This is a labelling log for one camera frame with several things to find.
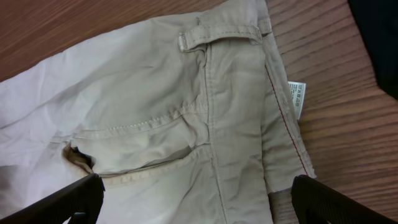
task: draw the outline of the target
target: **white label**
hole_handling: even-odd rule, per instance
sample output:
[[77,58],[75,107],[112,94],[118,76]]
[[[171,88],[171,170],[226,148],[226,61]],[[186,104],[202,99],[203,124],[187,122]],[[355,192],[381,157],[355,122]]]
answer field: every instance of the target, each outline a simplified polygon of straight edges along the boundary
[[289,87],[290,93],[292,94],[294,112],[296,114],[296,118],[299,120],[304,104],[305,83],[289,82]]

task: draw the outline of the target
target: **black fabric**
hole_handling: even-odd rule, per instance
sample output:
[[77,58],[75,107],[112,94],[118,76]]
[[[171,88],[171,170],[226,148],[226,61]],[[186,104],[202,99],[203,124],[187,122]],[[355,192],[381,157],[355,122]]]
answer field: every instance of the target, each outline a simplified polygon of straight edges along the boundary
[[294,179],[291,194],[300,224],[398,224],[306,175]]
[[0,220],[0,224],[94,224],[100,214],[105,187],[98,174],[64,187],[33,205]]
[[398,100],[398,0],[348,0],[379,86]]

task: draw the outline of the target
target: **stitching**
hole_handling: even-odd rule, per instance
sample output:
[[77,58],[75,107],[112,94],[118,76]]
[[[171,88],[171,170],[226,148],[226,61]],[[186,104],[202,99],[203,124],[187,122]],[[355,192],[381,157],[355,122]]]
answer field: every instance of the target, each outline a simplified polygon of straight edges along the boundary
[[194,27],[194,29],[204,29],[204,28],[210,28],[210,27],[224,27],[224,26],[233,26],[233,27],[239,27],[239,26],[244,26],[244,27],[253,27],[252,25],[236,25],[236,24],[221,24],[221,25],[199,25],[197,27]]
[[290,139],[292,140],[292,143],[293,143],[294,148],[296,149],[296,152],[297,152],[298,158],[300,159],[301,165],[303,166],[303,169],[304,169],[306,175],[309,176],[309,174],[308,174],[308,172],[307,172],[307,170],[306,170],[306,168],[305,168],[305,166],[304,166],[303,160],[302,160],[302,158],[301,158],[301,156],[300,156],[300,154],[299,154],[299,150],[297,149],[296,143],[294,142],[293,137],[292,137],[292,135],[291,135],[291,133],[290,133],[288,127],[287,127],[287,123],[286,123],[286,120],[285,120],[285,116],[284,116],[284,114],[282,113],[282,108],[280,108],[279,100],[278,100],[278,97],[276,96],[276,92],[275,92],[275,87],[274,87],[274,84],[273,84],[273,82],[272,82],[272,80],[271,80],[271,77],[269,76],[269,72],[268,72],[268,68],[267,68],[267,67],[266,67],[266,70],[267,70],[267,75],[268,75],[269,81],[271,82],[271,85],[272,85],[272,89],[273,89],[273,91],[274,91],[274,95],[275,95],[275,98],[276,98],[276,102],[278,103],[279,112],[280,112],[280,114],[282,115],[282,118],[283,118],[283,120],[284,120],[286,130],[287,130],[287,132],[288,132],[288,134],[289,134],[289,136],[290,136]]
[[210,137],[210,151],[211,154],[213,155],[213,159],[212,161],[214,161],[213,167],[214,167],[214,172],[215,172],[215,176],[216,176],[216,185],[217,185],[217,189],[218,192],[220,193],[220,204],[221,204],[221,211],[223,218],[225,220],[225,223],[229,223],[228,217],[227,217],[227,212],[226,212],[226,205],[224,204],[224,193],[222,190],[222,186],[221,186],[221,181],[220,181],[220,172],[218,170],[218,158],[217,158],[217,153],[215,152],[215,141],[216,139],[213,138],[213,132],[214,132],[214,120],[215,120],[215,116],[214,116],[214,97],[212,97],[212,79],[211,79],[211,63],[212,63],[212,54],[213,54],[213,49],[211,48],[211,44],[209,44],[207,51],[209,52],[208,55],[208,63],[206,63],[206,69],[205,69],[205,77],[206,77],[206,83],[208,81],[208,88],[207,88],[207,97],[208,97],[208,116],[209,116],[209,121],[208,121],[208,125],[209,125],[209,137]]
[[[132,133],[126,133],[126,134],[123,134],[123,135],[128,135],[128,134],[139,134],[139,133],[144,133],[144,132],[149,132],[149,131],[152,131],[152,130],[156,130],[156,129],[159,129],[160,127],[163,127],[163,126],[165,126],[165,125],[167,125],[167,124],[170,124],[170,123],[173,123],[174,121],[176,121],[176,120],[178,120],[179,118],[181,118],[182,116],[184,116],[186,113],[182,113],[182,114],[180,114],[178,117],[176,117],[175,119],[172,119],[170,122],[167,122],[167,123],[165,123],[165,124],[161,124],[161,125],[159,125],[158,127],[155,127],[155,128],[149,128],[149,129],[145,129],[145,130],[134,130]],[[73,138],[74,139],[90,139],[90,140],[98,140],[98,139],[108,139],[108,138],[112,138],[112,137],[117,137],[117,136],[121,136],[122,134],[110,134],[109,135],[109,137],[85,137],[85,136],[74,136]]]
[[105,129],[86,129],[86,130],[82,130],[82,131],[107,131],[107,130],[114,130],[114,129],[119,129],[119,128],[138,127],[138,126],[142,126],[142,125],[144,125],[144,124],[153,123],[153,122],[158,121],[158,120],[160,120],[160,119],[162,119],[162,118],[164,118],[164,117],[170,116],[171,114],[174,114],[174,113],[182,113],[180,110],[182,110],[182,109],[184,109],[184,108],[189,108],[189,107],[193,106],[195,103],[196,103],[196,101],[194,101],[193,103],[191,103],[191,104],[189,104],[189,105],[187,105],[187,106],[181,107],[179,110],[175,110],[175,111],[170,112],[170,113],[168,113],[168,114],[166,114],[166,115],[160,116],[160,117],[158,117],[158,118],[150,119],[150,120],[147,120],[147,121],[145,121],[145,122],[138,123],[138,124],[125,125],[125,126],[117,126],[117,127],[105,128]]

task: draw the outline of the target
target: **wood grain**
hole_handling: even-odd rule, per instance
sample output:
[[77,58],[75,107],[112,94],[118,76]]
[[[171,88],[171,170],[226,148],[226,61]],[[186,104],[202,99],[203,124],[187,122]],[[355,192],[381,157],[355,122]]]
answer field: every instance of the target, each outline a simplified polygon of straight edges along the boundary
[[[85,39],[223,0],[2,0],[0,81]],[[319,181],[398,221],[398,101],[381,91],[345,0],[267,0]]]
[[377,87],[345,0],[268,0],[318,180],[398,221],[398,101]]

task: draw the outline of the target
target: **beige pants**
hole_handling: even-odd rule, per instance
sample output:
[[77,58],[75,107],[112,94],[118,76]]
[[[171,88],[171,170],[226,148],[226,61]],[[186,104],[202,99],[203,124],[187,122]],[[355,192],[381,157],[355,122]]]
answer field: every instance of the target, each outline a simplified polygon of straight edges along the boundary
[[86,175],[71,142],[103,176],[98,223],[272,223],[267,194],[315,176],[289,95],[261,0],[86,40],[0,84],[0,215]]

